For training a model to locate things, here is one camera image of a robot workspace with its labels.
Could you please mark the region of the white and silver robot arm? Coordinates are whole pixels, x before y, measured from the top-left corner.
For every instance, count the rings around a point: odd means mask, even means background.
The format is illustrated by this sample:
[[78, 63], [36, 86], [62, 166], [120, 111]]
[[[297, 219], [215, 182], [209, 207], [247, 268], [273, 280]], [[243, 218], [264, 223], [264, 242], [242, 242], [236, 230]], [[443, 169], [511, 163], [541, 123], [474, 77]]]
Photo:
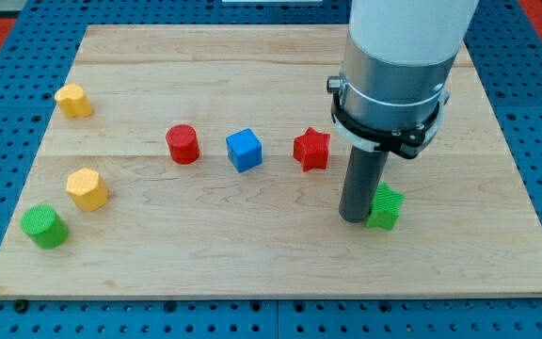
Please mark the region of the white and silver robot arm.
[[478, 0], [353, 0], [340, 72], [327, 80], [338, 133], [368, 153], [416, 157], [434, 138], [445, 84]]

